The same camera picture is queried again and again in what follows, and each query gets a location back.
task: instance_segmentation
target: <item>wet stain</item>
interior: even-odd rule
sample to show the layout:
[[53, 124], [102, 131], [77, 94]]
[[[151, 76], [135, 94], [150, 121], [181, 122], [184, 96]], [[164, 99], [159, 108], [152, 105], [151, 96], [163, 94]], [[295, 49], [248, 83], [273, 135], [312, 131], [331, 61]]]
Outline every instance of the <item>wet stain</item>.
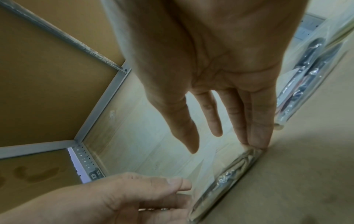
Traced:
[[319, 222], [312, 215], [306, 215], [301, 219], [300, 224], [319, 224]]
[[16, 167], [13, 170], [14, 177], [19, 179], [19, 180], [26, 179], [28, 177], [27, 173], [26, 173], [26, 170], [27, 170], [27, 167], [25, 167], [25, 166]]
[[19, 166], [14, 169], [13, 174], [15, 178], [19, 180], [25, 180], [28, 183], [37, 183], [54, 177], [59, 173], [59, 170], [60, 170], [59, 167], [56, 167], [56, 168], [46, 170], [39, 174], [28, 175], [27, 167]]
[[337, 200], [338, 200], [337, 195], [335, 195], [335, 194], [330, 194], [330, 195], [328, 195], [326, 198], [324, 198], [324, 199], [322, 200], [322, 202], [325, 203], [325, 204], [332, 204], [332, 203], [336, 202]]
[[44, 180], [47, 180], [49, 178], [52, 178], [54, 177], [55, 175], [57, 175], [59, 172], [59, 167], [57, 168], [53, 168], [53, 169], [49, 169], [47, 171], [44, 171], [43, 173], [41, 174], [35, 174], [35, 175], [32, 175], [32, 176], [29, 176], [26, 181], [28, 183], [37, 183], [37, 182], [41, 182], [41, 181], [44, 181]]
[[6, 178], [3, 176], [0, 176], [0, 188], [2, 188], [6, 183]]

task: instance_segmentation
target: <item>metal rod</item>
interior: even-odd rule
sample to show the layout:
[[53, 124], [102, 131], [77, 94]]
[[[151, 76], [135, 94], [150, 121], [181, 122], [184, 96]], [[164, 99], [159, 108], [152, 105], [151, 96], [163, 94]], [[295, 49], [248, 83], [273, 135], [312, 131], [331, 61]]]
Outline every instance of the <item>metal rod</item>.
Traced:
[[106, 58], [105, 56], [101, 55], [97, 51], [93, 50], [86, 44], [80, 42], [79, 40], [75, 39], [74, 37], [70, 36], [69, 34], [65, 33], [61, 29], [57, 28], [53, 24], [45, 21], [44, 19], [40, 18], [36, 14], [32, 13], [31, 11], [27, 10], [26, 8], [22, 7], [21, 5], [15, 3], [12, 0], [0, 0], [0, 5], [7, 8], [8, 10], [14, 12], [15, 14], [21, 16], [22, 18], [29, 20], [33, 24], [41, 27], [42, 29], [46, 30], [47, 32], [52, 33], [53, 35], [59, 37], [60, 39], [66, 41], [67, 43], [77, 47], [78, 49], [88, 53], [89, 55], [97, 58], [98, 60], [106, 63], [107, 65], [126, 73], [126, 71], [120, 67], [118, 64], [114, 63], [110, 59]]

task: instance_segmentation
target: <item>human hand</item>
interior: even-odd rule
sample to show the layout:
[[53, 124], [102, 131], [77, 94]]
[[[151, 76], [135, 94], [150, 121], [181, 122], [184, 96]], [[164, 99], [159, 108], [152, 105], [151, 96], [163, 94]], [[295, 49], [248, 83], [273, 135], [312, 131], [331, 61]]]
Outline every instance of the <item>human hand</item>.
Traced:
[[211, 90], [243, 144], [266, 148], [283, 54], [307, 0], [102, 0], [123, 55], [151, 104], [190, 152], [199, 135], [190, 91], [211, 132], [222, 135]]
[[126, 173], [50, 192], [0, 215], [0, 220], [3, 224], [185, 224], [191, 198], [177, 191], [191, 187], [182, 178]]

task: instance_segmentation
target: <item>perforated metal bracket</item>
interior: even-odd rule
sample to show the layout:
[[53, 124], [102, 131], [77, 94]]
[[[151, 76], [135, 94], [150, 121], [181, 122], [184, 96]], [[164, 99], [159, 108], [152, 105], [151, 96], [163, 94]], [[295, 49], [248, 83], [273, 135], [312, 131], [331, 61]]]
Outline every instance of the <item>perforated metal bracket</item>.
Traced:
[[89, 176], [91, 181], [98, 180], [100, 178], [105, 177], [104, 173], [99, 168], [99, 166], [93, 159], [92, 155], [90, 154], [90, 152], [87, 150], [87, 148], [83, 143], [79, 144], [78, 146], [72, 147], [72, 150], [74, 151], [82, 168]]
[[294, 37], [304, 40], [309, 36], [317, 27], [319, 27], [325, 20], [313, 15], [305, 14], [301, 20]]

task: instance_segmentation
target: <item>brown panel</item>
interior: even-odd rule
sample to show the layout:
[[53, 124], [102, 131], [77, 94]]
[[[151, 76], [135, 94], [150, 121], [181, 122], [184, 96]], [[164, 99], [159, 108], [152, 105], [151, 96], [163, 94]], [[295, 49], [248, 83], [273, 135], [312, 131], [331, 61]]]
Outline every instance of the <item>brown panel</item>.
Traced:
[[116, 70], [0, 7], [0, 147], [73, 139]]
[[15, 0], [118, 65], [124, 58], [99, 0]]
[[66, 149], [0, 160], [0, 213], [55, 189], [80, 184]]

